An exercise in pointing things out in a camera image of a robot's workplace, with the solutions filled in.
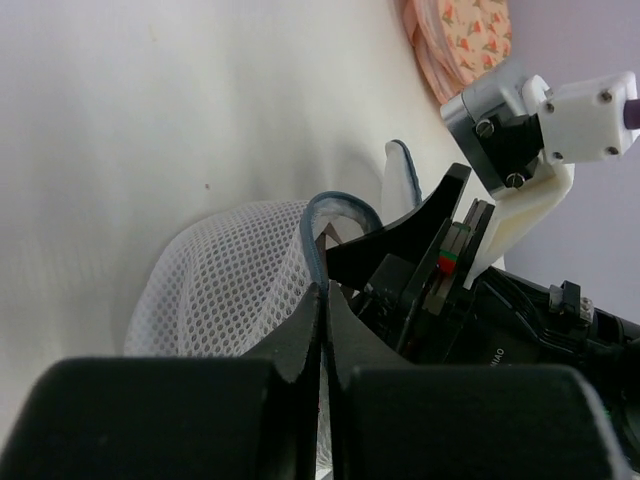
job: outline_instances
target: metal screw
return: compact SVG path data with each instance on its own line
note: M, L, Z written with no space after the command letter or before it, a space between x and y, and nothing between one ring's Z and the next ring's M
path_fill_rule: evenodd
M520 188L524 185L524 176L521 173L510 173L506 183L509 188Z
M491 123L491 120L489 120L488 118L481 120L478 125L476 125L476 133L480 138L489 138L491 135L493 135L494 131L495 127L493 126L493 123Z
M600 101L603 103L609 103L611 100L613 100L613 95L611 95L611 92L609 92L608 90L603 90L602 92L600 92Z

